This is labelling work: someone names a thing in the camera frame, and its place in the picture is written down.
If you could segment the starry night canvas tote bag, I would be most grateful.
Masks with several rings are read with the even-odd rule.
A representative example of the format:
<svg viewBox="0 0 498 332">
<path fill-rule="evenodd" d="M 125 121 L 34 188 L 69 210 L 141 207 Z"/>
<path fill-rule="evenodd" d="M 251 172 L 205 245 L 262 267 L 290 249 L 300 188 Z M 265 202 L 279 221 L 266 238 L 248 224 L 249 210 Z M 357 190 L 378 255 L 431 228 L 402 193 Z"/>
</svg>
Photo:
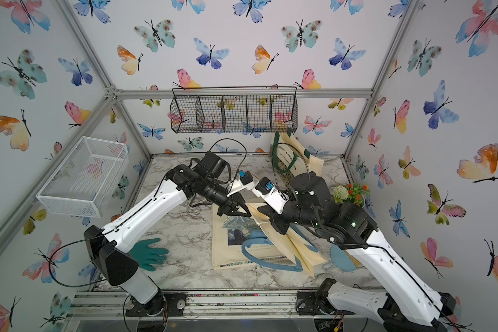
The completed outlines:
<svg viewBox="0 0 498 332">
<path fill-rule="evenodd" d="M 219 207 L 212 206 L 212 267 L 214 270 L 254 266 L 242 253 L 243 244 L 253 240 L 246 251 L 259 260 L 271 260 L 280 257 L 274 245 L 256 243 L 257 239 L 267 236 L 251 217 L 218 215 Z"/>
</svg>

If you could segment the blue handled canvas tote bag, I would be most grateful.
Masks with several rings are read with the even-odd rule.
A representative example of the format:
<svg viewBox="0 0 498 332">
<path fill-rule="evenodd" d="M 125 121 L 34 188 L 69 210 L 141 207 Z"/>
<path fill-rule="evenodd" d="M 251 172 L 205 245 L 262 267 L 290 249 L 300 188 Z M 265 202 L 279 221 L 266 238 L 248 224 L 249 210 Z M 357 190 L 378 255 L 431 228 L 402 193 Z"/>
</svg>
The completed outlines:
<svg viewBox="0 0 498 332">
<path fill-rule="evenodd" d="M 242 253 L 258 266 L 295 273 L 304 272 L 314 277 L 315 267 L 327 263 L 328 259 L 322 255 L 316 245 L 304 235 L 297 225 L 292 225 L 285 235 L 279 234 L 272 227 L 269 219 L 257 211 L 257 208 L 263 205 L 264 202 L 255 199 L 247 204 L 251 218 L 267 236 L 266 239 L 257 239 L 255 242 L 274 245 L 280 253 L 280 257 L 272 258 L 271 260 L 259 260 L 249 255 L 246 251 L 246 244 L 250 246 L 253 240 L 243 244 Z"/>
</svg>

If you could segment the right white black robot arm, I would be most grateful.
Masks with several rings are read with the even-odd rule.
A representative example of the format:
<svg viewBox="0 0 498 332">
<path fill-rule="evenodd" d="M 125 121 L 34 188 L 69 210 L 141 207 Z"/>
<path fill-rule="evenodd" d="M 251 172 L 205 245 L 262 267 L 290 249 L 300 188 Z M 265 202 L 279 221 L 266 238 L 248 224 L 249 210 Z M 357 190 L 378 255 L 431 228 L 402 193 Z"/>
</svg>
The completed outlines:
<svg viewBox="0 0 498 332">
<path fill-rule="evenodd" d="M 383 325 L 386 331 L 446 331 L 456 300 L 428 286 L 391 247 L 372 217 L 353 203 L 336 203 L 322 177 L 304 173 L 280 191 L 268 178 L 252 190 L 264 200 L 258 211 L 280 234 L 301 226 L 347 251 L 380 283 L 365 290 L 325 279 L 315 293 L 319 310 L 346 311 Z"/>
</svg>

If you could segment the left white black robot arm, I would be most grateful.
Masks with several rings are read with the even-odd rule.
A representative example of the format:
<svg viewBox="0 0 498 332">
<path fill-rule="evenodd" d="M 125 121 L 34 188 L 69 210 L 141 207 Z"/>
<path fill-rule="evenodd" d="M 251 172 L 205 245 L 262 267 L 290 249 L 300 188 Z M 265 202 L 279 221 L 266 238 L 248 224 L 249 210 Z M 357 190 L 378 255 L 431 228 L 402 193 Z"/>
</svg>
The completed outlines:
<svg viewBox="0 0 498 332">
<path fill-rule="evenodd" d="M 162 290 L 141 271 L 131 250 L 166 214 L 195 196 L 216 205 L 219 215 L 250 217 L 240 190 L 253 184 L 253 176 L 239 171 L 223 184 L 218 178 L 229 169 L 230 164 L 213 152 L 207 152 L 194 166 L 177 165 L 151 194 L 116 221 L 102 228 L 91 226 L 85 232 L 91 262 L 111 286 L 126 291 L 145 315 L 165 315 L 168 304 Z"/>
</svg>

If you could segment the potted artificial flower plant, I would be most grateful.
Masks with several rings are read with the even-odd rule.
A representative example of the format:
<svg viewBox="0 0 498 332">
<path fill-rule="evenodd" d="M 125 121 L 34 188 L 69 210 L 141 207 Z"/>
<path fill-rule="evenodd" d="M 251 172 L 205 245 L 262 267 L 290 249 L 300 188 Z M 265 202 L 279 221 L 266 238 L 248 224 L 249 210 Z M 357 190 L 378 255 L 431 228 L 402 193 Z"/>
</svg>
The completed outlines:
<svg viewBox="0 0 498 332">
<path fill-rule="evenodd" d="M 370 189 L 367 185 L 349 183 L 334 186 L 331 193 L 336 203 L 352 203 L 363 208 L 366 198 L 370 195 Z"/>
</svg>

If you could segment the green rubber glove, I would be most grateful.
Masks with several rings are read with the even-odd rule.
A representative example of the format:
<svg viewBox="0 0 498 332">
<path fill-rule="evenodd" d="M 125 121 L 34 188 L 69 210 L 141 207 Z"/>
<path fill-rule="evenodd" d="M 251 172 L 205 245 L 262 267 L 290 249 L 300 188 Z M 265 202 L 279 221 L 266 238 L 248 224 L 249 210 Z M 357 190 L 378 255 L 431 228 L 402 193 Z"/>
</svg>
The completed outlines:
<svg viewBox="0 0 498 332">
<path fill-rule="evenodd" d="M 153 272 L 166 262 L 169 254 L 169 250 L 154 246 L 155 243 L 159 242 L 160 238 L 139 241 L 128 254 L 135 259 L 140 268 Z"/>
</svg>

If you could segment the green handled canvas tote bag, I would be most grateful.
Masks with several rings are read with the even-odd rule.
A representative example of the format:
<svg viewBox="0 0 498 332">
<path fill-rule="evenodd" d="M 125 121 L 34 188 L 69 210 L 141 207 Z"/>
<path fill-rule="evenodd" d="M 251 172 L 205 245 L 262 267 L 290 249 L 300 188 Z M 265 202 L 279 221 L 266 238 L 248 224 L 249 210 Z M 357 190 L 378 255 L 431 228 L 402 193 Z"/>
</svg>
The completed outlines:
<svg viewBox="0 0 498 332">
<path fill-rule="evenodd" d="M 293 132 L 276 131 L 271 145 L 273 171 L 289 186 L 294 177 L 306 172 L 322 175 L 324 161 L 312 154 L 295 137 Z"/>
</svg>

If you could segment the white mesh wall basket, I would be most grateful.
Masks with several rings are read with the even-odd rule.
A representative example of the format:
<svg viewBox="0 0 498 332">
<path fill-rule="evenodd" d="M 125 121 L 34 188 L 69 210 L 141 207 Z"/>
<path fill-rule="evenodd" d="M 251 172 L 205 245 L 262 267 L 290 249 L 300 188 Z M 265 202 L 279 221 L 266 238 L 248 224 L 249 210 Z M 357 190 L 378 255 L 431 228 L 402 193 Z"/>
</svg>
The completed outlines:
<svg viewBox="0 0 498 332">
<path fill-rule="evenodd" d="M 53 214 L 101 218 L 103 201 L 127 168 L 128 153 L 124 142 L 81 137 L 36 194 L 37 200 Z"/>
</svg>

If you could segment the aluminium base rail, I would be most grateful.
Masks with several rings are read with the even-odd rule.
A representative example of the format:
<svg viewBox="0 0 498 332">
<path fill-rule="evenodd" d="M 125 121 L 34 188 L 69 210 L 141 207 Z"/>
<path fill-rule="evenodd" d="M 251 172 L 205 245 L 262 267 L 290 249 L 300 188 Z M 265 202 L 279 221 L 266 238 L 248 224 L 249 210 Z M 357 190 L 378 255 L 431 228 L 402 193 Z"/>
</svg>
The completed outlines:
<svg viewBox="0 0 498 332">
<path fill-rule="evenodd" d="M 315 289 L 165 290 L 169 320 L 235 318 L 330 319 L 316 306 Z M 79 292 L 72 300 L 70 320 L 148 319 L 124 291 Z"/>
</svg>

